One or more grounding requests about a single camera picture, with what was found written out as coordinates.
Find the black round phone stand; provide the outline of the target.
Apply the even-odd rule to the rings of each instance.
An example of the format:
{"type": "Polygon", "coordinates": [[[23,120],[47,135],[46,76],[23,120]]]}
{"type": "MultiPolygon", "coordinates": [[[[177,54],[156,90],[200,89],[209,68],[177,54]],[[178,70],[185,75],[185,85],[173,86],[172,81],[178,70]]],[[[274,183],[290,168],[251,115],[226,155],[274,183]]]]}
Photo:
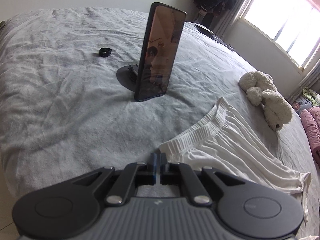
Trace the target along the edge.
{"type": "Polygon", "coordinates": [[[116,77],[119,83],[130,91],[135,92],[138,76],[138,65],[128,65],[119,68],[116,77]]]}

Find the grey bed sheet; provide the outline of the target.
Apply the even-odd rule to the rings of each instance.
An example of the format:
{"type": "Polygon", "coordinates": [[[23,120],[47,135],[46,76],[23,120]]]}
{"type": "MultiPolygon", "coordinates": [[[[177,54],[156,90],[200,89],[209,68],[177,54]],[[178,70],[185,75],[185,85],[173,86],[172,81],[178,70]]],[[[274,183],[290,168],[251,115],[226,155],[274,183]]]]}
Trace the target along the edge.
{"type": "Polygon", "coordinates": [[[168,91],[135,102],[116,77],[140,58],[148,15],[110,9],[48,9],[1,27],[1,165],[15,198],[104,165],[123,168],[200,121],[224,98],[285,166],[311,173],[308,220],[319,233],[319,172],[298,115],[279,132],[239,87],[253,67],[186,23],[168,91]],[[111,48],[100,57],[100,48],[111,48]]]}

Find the patterned clothes pile by curtain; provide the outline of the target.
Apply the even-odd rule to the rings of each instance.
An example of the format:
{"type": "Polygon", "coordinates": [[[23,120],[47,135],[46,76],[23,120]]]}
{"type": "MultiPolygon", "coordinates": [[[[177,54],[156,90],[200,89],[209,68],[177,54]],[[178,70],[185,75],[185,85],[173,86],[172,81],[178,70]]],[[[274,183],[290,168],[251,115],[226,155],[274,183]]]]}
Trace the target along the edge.
{"type": "Polygon", "coordinates": [[[319,94],[309,87],[303,87],[301,94],[293,102],[292,107],[297,113],[303,109],[319,107],[319,94]]]}

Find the white plush dog toy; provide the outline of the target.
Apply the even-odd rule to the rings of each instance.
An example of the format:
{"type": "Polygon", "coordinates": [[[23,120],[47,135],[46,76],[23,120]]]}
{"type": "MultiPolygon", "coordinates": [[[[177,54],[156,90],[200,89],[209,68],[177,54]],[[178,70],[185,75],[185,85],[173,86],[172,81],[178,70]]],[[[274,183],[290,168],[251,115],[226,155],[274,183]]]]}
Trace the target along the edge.
{"type": "Polygon", "coordinates": [[[271,75],[261,71],[246,72],[238,84],[253,106],[263,105],[265,120],[273,131],[281,130],[291,121],[292,108],[278,92],[271,75]]]}

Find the black tablet on bed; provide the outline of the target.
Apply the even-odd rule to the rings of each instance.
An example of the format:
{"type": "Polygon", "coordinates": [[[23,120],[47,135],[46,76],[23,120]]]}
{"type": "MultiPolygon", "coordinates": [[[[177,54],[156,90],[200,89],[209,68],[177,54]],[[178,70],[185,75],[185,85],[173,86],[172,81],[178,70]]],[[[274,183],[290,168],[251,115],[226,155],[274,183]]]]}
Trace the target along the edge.
{"type": "Polygon", "coordinates": [[[210,31],[209,29],[207,29],[206,27],[204,27],[204,26],[202,26],[200,24],[195,24],[195,27],[200,33],[202,33],[202,34],[204,34],[204,35],[206,35],[208,37],[215,36],[215,34],[212,31],[210,31]]]}

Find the smartphone on stand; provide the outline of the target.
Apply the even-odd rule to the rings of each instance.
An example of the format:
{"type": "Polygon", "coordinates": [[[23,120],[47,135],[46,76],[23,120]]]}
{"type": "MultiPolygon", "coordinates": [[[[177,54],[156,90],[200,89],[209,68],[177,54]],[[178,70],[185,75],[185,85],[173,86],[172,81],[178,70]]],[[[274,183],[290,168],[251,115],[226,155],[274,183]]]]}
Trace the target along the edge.
{"type": "Polygon", "coordinates": [[[187,13],[164,3],[150,7],[135,88],[135,100],[167,92],[187,13]]]}

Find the pink folded quilt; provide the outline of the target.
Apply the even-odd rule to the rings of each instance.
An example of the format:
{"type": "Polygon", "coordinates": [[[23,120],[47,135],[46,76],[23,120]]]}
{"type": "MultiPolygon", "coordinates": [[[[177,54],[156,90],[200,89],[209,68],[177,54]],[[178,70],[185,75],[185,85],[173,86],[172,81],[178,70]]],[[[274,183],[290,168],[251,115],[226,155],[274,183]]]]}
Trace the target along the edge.
{"type": "Polygon", "coordinates": [[[319,144],[320,144],[320,129],[319,129],[319,107],[311,107],[300,112],[300,118],[308,137],[311,153],[314,161],[319,166],[319,144]]]}

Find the white pants garment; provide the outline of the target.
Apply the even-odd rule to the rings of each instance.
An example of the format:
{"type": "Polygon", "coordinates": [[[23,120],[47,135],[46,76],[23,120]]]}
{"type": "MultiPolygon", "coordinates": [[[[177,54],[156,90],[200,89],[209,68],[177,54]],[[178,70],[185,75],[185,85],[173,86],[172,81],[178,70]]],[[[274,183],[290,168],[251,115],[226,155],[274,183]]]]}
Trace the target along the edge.
{"type": "Polygon", "coordinates": [[[274,157],[224,98],[219,98],[200,121],[159,149],[169,161],[180,161],[195,170],[212,166],[290,195],[301,194],[304,220],[308,220],[311,173],[293,170],[274,157]]]}

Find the grey window curtain right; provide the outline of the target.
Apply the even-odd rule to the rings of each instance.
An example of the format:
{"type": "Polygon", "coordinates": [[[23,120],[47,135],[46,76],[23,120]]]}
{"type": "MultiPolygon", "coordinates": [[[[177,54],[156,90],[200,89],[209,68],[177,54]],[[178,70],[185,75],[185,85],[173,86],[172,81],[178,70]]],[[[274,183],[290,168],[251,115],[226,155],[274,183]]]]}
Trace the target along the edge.
{"type": "Polygon", "coordinates": [[[308,74],[302,79],[295,90],[286,98],[287,101],[292,104],[296,98],[302,93],[304,87],[312,87],[314,84],[319,82],[319,61],[317,64],[308,72],[308,74]]]}

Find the window with white frame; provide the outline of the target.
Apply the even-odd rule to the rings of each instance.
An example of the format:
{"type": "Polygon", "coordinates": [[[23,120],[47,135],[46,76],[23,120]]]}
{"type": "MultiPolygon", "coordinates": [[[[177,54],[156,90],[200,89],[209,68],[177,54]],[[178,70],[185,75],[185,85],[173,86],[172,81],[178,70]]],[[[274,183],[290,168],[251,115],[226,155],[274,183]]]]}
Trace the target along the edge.
{"type": "Polygon", "coordinates": [[[308,0],[252,0],[243,18],[300,69],[319,49],[319,10],[308,0]]]}

